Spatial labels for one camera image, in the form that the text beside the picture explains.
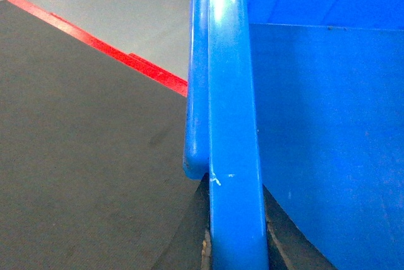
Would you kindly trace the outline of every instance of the blue plastic bin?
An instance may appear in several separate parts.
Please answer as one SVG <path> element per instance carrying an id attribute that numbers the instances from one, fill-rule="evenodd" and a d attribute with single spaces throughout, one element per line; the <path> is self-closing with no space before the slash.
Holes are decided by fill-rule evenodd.
<path id="1" fill-rule="evenodd" d="M 404 0 L 193 0 L 184 169 L 213 267 L 267 269 L 264 184 L 338 269 L 404 269 Z"/>

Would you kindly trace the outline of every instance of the concrete floor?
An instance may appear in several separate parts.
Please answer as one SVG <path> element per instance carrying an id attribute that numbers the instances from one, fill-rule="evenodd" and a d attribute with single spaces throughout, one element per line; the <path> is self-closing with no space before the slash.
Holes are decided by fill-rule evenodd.
<path id="1" fill-rule="evenodd" d="M 186 79 L 190 0 L 28 0 Z"/>

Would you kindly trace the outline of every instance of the red stripe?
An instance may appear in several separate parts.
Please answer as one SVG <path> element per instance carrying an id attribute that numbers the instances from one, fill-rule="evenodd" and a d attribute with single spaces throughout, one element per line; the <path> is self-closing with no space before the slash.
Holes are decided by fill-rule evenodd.
<path id="1" fill-rule="evenodd" d="M 115 47 L 108 45 L 100 39 L 90 35 L 88 32 L 73 25 L 69 21 L 61 18 L 54 13 L 48 13 L 47 11 L 39 8 L 38 6 L 29 3 L 26 0 L 8 0 L 15 6 L 25 10 L 31 15 L 40 18 L 48 24 L 62 30 L 63 32 L 71 35 L 74 38 L 86 43 L 87 45 L 98 49 L 99 51 L 107 54 L 110 57 L 118 60 L 119 62 L 128 65 L 129 67 L 139 71 L 140 73 L 148 76 L 151 79 L 159 82 L 160 84 L 178 92 L 184 97 L 187 96 L 187 81 L 180 77 L 164 70 L 163 68 L 137 56 L 136 54 L 125 54 L 124 52 L 116 49 Z"/>

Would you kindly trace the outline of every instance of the black mat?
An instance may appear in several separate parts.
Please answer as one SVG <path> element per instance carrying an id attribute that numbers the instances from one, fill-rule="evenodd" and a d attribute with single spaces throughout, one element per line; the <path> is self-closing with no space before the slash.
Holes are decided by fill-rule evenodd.
<path id="1" fill-rule="evenodd" d="M 199 184 L 181 168 L 185 111 L 182 96 L 1 2 L 0 269 L 161 262 Z"/>
<path id="2" fill-rule="evenodd" d="M 209 175 L 205 174 L 170 245 L 152 270 L 211 269 L 211 244 L 206 244 L 206 234 L 210 240 L 209 207 Z M 207 262 L 202 262 L 202 251 Z"/>

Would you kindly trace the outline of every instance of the white scratch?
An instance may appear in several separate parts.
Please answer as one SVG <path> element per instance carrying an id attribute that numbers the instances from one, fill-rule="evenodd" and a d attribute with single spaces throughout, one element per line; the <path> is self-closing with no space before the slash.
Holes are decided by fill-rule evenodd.
<path id="1" fill-rule="evenodd" d="M 211 172 L 211 177 L 210 177 L 210 181 L 211 182 L 216 182 L 216 184 L 218 184 L 219 186 L 222 185 L 222 183 L 217 179 L 215 173 L 212 171 Z"/>

